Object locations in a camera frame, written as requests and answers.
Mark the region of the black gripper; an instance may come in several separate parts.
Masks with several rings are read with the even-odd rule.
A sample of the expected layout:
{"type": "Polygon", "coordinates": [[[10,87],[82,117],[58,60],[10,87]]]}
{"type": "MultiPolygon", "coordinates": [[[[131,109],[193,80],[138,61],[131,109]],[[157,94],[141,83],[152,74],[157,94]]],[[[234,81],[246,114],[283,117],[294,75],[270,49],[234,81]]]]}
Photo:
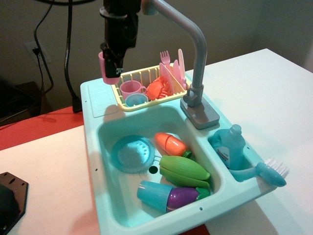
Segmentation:
{"type": "Polygon", "coordinates": [[[100,45],[105,60],[107,78],[118,78],[123,72],[123,58],[129,48],[136,45],[138,15],[105,17],[105,39],[100,45]]]}

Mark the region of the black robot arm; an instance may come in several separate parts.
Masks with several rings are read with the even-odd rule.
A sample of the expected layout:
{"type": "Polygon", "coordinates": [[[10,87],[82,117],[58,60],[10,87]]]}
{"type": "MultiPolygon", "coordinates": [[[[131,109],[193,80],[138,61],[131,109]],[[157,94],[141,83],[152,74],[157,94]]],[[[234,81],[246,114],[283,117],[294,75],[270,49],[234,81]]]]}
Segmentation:
{"type": "Polygon", "coordinates": [[[120,77],[125,53],[136,45],[140,8],[140,0],[105,0],[100,8],[100,15],[105,19],[101,65],[103,77],[110,82],[120,77]]]}

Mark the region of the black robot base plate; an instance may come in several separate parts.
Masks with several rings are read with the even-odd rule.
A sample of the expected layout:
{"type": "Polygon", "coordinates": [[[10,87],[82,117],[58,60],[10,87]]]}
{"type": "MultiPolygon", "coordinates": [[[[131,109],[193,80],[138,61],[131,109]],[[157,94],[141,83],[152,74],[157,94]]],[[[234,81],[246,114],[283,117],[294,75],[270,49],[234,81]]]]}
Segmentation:
{"type": "Polygon", "coordinates": [[[29,183],[4,172],[0,174],[0,234],[7,235],[26,211],[29,183]]]}

